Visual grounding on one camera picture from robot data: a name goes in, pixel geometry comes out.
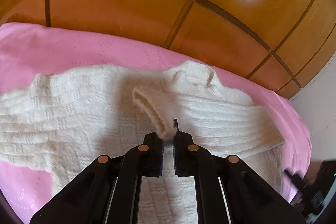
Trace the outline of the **white knitted sweater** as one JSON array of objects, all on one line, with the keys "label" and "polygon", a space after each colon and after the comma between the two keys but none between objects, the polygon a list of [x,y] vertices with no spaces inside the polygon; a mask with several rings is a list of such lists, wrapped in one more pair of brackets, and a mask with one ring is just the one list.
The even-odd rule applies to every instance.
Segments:
[{"label": "white knitted sweater", "polygon": [[174,175],[173,122],[213,155],[237,155],[282,192],[284,138],[263,106],[221,84],[206,65],[165,71],[114,65],[35,76],[1,95],[1,160],[45,170],[58,193],[96,157],[120,156],[156,132],[163,175],[142,181],[140,223],[197,223],[194,180]]}]

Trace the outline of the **wooden wardrobe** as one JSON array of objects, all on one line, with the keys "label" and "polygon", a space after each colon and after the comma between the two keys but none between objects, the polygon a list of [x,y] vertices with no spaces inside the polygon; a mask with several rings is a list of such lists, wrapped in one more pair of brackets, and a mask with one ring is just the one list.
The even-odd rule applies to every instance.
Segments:
[{"label": "wooden wardrobe", "polygon": [[335,54],[335,0],[1,0],[1,22],[140,40],[286,98]]}]

